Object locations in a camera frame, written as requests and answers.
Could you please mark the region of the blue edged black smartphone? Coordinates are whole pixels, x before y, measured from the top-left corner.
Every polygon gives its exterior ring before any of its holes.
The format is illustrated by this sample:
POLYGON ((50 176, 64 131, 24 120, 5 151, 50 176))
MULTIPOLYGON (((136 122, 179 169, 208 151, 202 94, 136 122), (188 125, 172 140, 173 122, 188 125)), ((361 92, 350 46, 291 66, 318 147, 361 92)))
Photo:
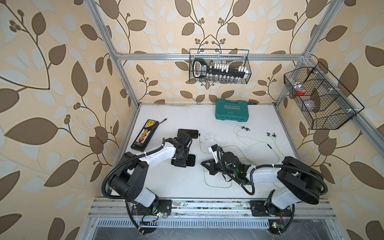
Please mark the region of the blue edged black smartphone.
POLYGON ((183 134, 189 135, 192 139, 197 139, 199 137, 198 130, 178 129, 177 137, 180 138, 183 134))

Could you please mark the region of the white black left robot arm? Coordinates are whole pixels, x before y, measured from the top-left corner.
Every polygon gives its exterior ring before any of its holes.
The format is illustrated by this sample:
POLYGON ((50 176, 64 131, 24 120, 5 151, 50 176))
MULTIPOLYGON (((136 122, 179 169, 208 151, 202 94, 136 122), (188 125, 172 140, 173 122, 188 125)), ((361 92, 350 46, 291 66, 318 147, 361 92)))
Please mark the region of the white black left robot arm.
POLYGON ((196 157, 189 154, 192 142, 190 135, 181 133, 178 137, 163 139, 159 147, 149 152, 123 154, 120 162, 103 180, 102 195, 108 199, 122 199, 145 208, 155 208, 159 197, 144 187, 148 170, 167 160, 175 167, 193 167, 196 157))

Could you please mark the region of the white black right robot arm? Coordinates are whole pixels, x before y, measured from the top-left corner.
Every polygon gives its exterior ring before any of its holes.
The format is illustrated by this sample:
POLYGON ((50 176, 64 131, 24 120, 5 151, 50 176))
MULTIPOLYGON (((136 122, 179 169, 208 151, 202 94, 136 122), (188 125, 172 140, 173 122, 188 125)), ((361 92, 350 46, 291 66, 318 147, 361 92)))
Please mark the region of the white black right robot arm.
POLYGON ((280 183, 278 190, 271 190, 265 206, 284 210, 296 203, 317 205, 320 196, 328 192, 324 176, 293 157, 285 157, 277 164, 245 165, 232 152, 217 149, 211 160, 201 163, 214 176, 221 173, 227 182, 238 184, 248 195, 256 193, 256 184, 280 183))

